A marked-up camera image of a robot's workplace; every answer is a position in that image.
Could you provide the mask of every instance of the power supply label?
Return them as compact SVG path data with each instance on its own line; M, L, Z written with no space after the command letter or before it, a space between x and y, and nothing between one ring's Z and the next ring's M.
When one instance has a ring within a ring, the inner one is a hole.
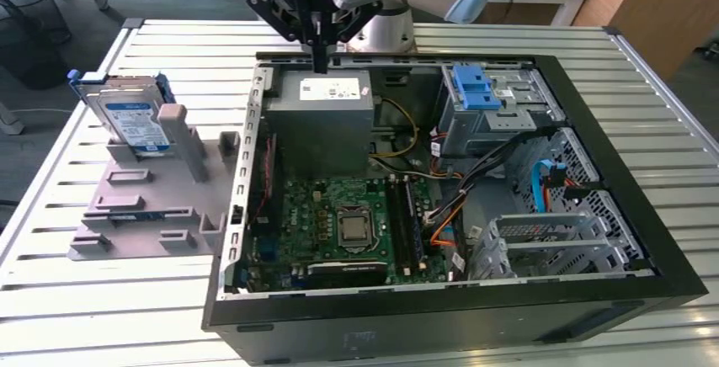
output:
M304 78L300 81L300 100L360 99L358 78Z

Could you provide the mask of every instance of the metal slatted table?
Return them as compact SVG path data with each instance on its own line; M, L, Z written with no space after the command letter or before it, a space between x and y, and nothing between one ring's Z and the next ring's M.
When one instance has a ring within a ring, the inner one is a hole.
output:
M583 342L352 364L719 363L718 145L621 36L595 28L419 24L420 51L555 55L711 294ZM160 69L200 136L242 130L256 51L296 51L260 22L147 20L100 66ZM74 263L68 243L110 155L79 104L0 236L0 363L242 365L200 330L210 257Z

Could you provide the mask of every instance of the circuit board chip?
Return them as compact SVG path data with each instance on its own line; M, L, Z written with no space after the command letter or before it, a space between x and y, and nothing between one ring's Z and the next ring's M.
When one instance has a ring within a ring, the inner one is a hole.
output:
M338 208L338 244L350 253L363 252L372 245L372 211L362 205Z

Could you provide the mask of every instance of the expansion slot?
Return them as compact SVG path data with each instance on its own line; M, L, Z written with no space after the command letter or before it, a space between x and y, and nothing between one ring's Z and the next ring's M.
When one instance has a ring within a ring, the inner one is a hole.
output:
M426 267L422 262L424 259L422 229L416 218L411 187L404 180L387 181L386 191L395 268L399 274L410 276L414 271Z

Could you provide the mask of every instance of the motherboard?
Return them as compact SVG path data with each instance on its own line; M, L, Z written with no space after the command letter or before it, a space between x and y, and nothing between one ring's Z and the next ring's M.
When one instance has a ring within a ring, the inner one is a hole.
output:
M255 241L255 289L446 281L443 253L424 252L430 209L423 179L286 180L280 233Z

